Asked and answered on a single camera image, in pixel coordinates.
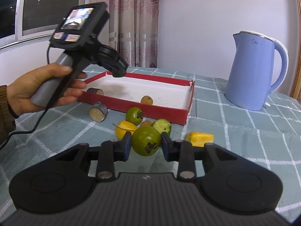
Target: wooden frame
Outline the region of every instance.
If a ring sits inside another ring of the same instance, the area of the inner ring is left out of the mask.
[[[293,82],[292,89],[290,91],[290,96],[301,102],[301,0],[298,1],[298,11],[299,11],[299,52],[298,61],[295,72],[295,78]]]

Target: kettle lid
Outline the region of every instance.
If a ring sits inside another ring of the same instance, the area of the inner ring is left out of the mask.
[[[271,41],[275,41],[276,40],[276,39],[274,39],[272,37],[269,37],[267,35],[264,35],[264,34],[261,34],[261,33],[255,32],[255,31],[247,31],[247,30],[240,31],[240,33],[242,33],[242,32],[249,33],[249,34],[252,34],[252,35],[257,35],[257,36],[263,37],[263,38],[271,40]]]

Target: kettle handle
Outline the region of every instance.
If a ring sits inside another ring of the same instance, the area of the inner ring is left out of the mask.
[[[273,41],[275,44],[275,50],[277,50],[281,56],[282,66],[281,66],[279,77],[276,80],[276,82],[271,86],[269,92],[272,92],[276,90],[278,87],[280,87],[280,85],[283,83],[286,77],[287,70],[288,70],[288,53],[286,47],[276,39],[273,39]]]

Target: hand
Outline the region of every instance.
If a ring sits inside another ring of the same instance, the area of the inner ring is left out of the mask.
[[[7,101],[16,115],[23,113],[37,112],[44,108],[31,103],[31,96],[37,91],[39,86],[51,77],[63,77],[69,75],[72,68],[62,66],[57,63],[45,65],[20,76],[11,85],[7,86]],[[87,74],[81,72],[78,79],[85,79]],[[64,92],[56,106],[68,105],[77,100],[82,95],[82,90],[86,88],[86,83],[74,79],[70,87]]]

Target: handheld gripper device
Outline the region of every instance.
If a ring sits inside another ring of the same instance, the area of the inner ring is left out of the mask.
[[[89,64],[98,64],[112,72],[113,77],[123,77],[128,64],[113,48],[101,44],[97,36],[109,19],[106,3],[75,6],[57,26],[50,38],[50,47],[64,49],[57,63],[71,66],[72,72],[61,78],[44,82],[30,101],[51,108],[63,95],[73,79]]]

